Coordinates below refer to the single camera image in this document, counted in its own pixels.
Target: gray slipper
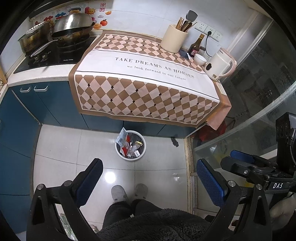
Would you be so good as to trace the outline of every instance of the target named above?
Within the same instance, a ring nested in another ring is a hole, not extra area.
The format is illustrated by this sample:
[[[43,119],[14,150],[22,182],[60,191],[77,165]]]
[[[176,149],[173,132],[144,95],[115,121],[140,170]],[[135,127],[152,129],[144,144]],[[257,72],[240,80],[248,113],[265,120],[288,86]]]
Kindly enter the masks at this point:
[[[148,187],[142,183],[137,184],[135,196],[138,199],[146,199],[148,194]]]
[[[124,188],[120,185],[116,185],[112,187],[111,189],[111,195],[114,200],[114,202],[122,202],[122,201],[128,201],[128,197],[126,195],[126,192]]]

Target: electric kettle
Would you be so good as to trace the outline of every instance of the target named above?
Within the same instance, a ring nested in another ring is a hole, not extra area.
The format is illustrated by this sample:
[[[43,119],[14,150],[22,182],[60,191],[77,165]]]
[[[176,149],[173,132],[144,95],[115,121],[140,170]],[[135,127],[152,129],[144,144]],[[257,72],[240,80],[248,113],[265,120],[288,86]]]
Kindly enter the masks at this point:
[[[224,48],[219,51],[206,63],[204,72],[214,81],[219,81],[222,77],[231,75],[237,67],[237,62],[231,54]]]

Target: bolt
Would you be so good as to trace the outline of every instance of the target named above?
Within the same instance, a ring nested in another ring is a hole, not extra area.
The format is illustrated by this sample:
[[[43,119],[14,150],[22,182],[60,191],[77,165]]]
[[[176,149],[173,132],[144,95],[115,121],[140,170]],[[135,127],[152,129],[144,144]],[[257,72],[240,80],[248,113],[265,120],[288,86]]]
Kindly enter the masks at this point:
[[[41,190],[43,187],[44,187],[43,184],[39,184],[39,185],[37,186],[37,189],[38,189],[38,190]]]
[[[72,184],[72,181],[71,180],[68,180],[68,181],[65,181],[64,182],[64,186],[65,187],[68,187],[68,186],[70,186]]]
[[[261,190],[262,189],[262,185],[261,184],[256,184],[256,188],[258,189],[258,190]]]
[[[234,187],[236,185],[235,181],[228,181],[228,185],[231,186],[231,187]]]

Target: wall outlet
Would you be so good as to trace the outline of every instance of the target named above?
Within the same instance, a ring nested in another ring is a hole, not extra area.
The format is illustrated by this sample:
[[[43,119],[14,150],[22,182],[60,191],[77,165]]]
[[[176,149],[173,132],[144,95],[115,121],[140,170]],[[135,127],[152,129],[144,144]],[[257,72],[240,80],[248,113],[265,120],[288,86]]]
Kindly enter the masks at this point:
[[[219,42],[219,41],[222,39],[223,35],[220,34],[218,31],[216,31],[214,34],[212,34],[211,37],[212,37],[214,40],[216,40],[216,41]]]
[[[204,33],[207,35],[208,31],[211,31],[211,37],[213,36],[214,32],[216,31],[215,29],[213,29],[211,26],[206,27],[206,29],[204,30]]]
[[[203,32],[207,28],[207,25],[203,22],[198,21],[198,23],[194,26],[194,28]]]

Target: red stamp sticker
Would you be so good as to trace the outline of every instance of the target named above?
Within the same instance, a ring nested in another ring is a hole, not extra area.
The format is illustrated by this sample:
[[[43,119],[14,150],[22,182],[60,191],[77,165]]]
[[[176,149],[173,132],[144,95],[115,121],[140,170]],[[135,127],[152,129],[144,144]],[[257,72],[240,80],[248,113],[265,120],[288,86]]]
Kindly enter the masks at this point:
[[[100,12],[104,12],[106,8],[106,3],[101,3],[100,5]]]

